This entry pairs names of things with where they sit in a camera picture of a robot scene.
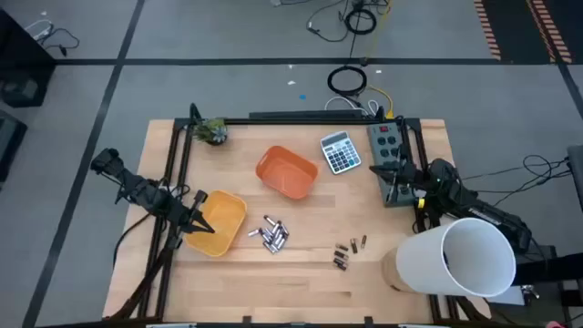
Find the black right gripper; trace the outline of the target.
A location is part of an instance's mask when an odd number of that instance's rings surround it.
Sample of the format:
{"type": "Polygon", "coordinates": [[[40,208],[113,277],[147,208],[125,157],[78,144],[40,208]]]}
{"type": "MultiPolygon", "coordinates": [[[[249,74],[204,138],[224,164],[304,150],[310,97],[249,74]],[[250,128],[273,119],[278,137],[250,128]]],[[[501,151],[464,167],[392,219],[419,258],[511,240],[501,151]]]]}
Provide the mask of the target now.
{"type": "Polygon", "coordinates": [[[402,183],[404,181],[404,177],[399,174],[394,174],[392,172],[396,172],[400,169],[400,164],[383,164],[383,165],[374,165],[370,166],[369,170],[375,174],[378,174],[378,177],[386,182],[387,184],[398,184],[404,185],[409,189],[413,190],[422,190],[427,191],[428,185],[431,179],[431,174],[429,173],[428,168],[417,168],[417,175],[415,178],[415,182],[413,183],[402,183]]]}

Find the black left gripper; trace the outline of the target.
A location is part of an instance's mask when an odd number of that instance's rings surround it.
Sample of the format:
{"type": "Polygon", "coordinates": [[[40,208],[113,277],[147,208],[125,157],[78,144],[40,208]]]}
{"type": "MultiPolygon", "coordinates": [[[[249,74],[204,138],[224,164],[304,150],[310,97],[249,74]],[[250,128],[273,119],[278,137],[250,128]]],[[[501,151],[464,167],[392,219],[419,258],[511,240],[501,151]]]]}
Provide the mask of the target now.
{"type": "Polygon", "coordinates": [[[203,190],[198,190],[194,196],[191,208],[185,207],[179,200],[170,200],[167,210],[167,220],[173,232],[205,232],[214,233],[215,230],[207,223],[203,217],[196,217],[192,221],[191,217],[200,214],[200,206],[206,201],[208,194],[203,190]]]}

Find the yellow plastic basket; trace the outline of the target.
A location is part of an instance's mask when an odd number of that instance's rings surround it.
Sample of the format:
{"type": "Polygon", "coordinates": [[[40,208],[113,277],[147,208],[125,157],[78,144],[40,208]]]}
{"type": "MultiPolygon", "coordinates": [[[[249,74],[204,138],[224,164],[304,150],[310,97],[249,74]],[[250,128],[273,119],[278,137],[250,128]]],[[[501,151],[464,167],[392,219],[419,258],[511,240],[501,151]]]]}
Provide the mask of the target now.
{"type": "Polygon", "coordinates": [[[244,200],[226,191],[214,190],[202,206],[202,217],[215,232],[193,232],[185,234],[183,240],[205,255],[220,257],[231,246],[246,214],[244,200]]]}

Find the grey power strip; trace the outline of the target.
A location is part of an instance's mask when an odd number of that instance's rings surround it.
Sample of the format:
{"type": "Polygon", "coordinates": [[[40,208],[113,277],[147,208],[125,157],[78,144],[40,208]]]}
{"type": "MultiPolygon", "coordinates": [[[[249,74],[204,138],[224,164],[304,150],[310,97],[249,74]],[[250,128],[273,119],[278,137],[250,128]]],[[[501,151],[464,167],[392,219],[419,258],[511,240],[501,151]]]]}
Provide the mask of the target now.
{"type": "MultiPolygon", "coordinates": [[[[403,133],[400,120],[385,121],[367,127],[373,166],[388,165],[399,169],[403,164],[413,164],[413,154],[409,139],[403,133]]],[[[414,204],[413,189],[406,185],[394,185],[394,180],[386,181],[377,177],[383,204],[385,207],[405,207],[414,204]]]]}

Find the grey desk calculator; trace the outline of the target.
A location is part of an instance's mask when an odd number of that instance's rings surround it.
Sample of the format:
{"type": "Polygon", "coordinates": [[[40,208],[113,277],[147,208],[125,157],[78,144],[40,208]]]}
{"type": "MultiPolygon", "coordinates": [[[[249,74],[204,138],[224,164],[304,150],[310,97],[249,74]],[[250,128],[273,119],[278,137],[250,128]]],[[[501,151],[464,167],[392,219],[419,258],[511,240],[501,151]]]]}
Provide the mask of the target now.
{"type": "Polygon", "coordinates": [[[357,168],[362,160],[347,131],[334,132],[320,140],[322,153],[334,175],[357,168]]]}

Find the small potted succulent plant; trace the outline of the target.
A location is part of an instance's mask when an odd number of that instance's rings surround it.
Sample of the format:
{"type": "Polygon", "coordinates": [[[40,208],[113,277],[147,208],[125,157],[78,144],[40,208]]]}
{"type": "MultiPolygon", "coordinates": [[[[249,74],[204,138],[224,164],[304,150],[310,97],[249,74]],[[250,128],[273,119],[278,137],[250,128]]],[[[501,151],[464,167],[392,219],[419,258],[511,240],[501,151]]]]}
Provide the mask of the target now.
{"type": "Polygon", "coordinates": [[[194,127],[194,138],[211,146],[224,144],[228,139],[228,129],[223,118],[199,120],[194,127]]]}

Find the orange plastic basket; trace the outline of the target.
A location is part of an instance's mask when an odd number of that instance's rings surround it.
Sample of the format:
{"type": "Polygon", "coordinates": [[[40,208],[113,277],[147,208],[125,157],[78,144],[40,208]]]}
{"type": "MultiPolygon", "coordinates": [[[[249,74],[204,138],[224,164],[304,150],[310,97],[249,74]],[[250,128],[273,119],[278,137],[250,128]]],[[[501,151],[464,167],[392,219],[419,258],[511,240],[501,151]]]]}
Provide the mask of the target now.
{"type": "Polygon", "coordinates": [[[300,200],[311,191],[318,168],[285,147],[272,146],[256,165],[255,173],[265,186],[290,199],[300,200]]]}

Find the large white cylinder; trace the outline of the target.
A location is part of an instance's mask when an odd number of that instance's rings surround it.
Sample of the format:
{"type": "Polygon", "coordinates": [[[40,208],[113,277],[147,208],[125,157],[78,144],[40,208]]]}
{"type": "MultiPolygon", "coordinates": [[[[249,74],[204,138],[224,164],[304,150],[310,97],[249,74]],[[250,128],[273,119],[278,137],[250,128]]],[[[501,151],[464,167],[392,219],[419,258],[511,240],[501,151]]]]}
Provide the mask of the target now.
{"type": "Polygon", "coordinates": [[[404,240],[395,269],[412,292],[489,298],[511,286],[517,262],[493,224],[464,218],[404,240]]]}

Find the black box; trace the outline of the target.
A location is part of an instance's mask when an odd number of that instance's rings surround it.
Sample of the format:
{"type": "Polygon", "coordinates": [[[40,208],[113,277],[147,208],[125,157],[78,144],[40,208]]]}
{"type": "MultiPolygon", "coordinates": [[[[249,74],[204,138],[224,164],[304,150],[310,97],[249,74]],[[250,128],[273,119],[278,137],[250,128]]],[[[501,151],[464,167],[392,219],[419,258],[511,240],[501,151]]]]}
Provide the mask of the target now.
{"type": "Polygon", "coordinates": [[[0,110],[0,184],[5,183],[27,125],[0,110]]]}

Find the black cabinet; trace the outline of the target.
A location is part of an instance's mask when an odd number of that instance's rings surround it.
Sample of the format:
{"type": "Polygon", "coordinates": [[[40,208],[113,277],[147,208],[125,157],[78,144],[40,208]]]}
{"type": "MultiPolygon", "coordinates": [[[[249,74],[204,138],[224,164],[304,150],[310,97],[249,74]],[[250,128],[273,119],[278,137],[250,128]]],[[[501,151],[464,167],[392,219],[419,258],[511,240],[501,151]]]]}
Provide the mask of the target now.
{"type": "Polygon", "coordinates": [[[12,108],[40,107],[56,61],[0,8],[0,100],[12,108]]]}

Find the black metal rig frame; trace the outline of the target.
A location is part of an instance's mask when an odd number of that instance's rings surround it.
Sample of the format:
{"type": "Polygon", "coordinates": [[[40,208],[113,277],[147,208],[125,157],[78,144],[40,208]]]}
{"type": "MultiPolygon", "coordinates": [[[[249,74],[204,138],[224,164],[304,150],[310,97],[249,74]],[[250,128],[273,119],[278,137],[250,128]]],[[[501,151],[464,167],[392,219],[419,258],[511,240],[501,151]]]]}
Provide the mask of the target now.
{"type": "Polygon", "coordinates": [[[234,118],[224,145],[194,142],[186,162],[169,163],[171,149],[180,149],[170,120],[148,125],[138,174],[170,177],[192,190],[227,191],[243,199],[247,215],[227,252],[210,257],[188,245],[172,252],[152,283],[148,323],[225,323],[245,317],[255,324],[429,323],[430,302],[422,294],[397,292],[381,275],[380,260],[412,234],[410,207],[386,208],[372,162],[363,121],[251,120],[234,118]],[[320,140],[347,131],[362,160],[355,169],[334,175],[320,140]],[[318,176],[311,192],[290,199],[266,187],[255,168],[272,146],[285,147],[314,163],[318,176]],[[179,169],[186,168],[180,175],[179,169]],[[290,235],[276,253],[262,243],[261,233],[273,230],[263,216],[280,220],[290,235]],[[361,239],[367,235],[364,249],[361,239]],[[350,239],[356,239],[353,254],[350,239]],[[348,251],[336,249],[336,243],[348,251]],[[346,271],[333,262],[335,251],[349,256],[346,271]]]}

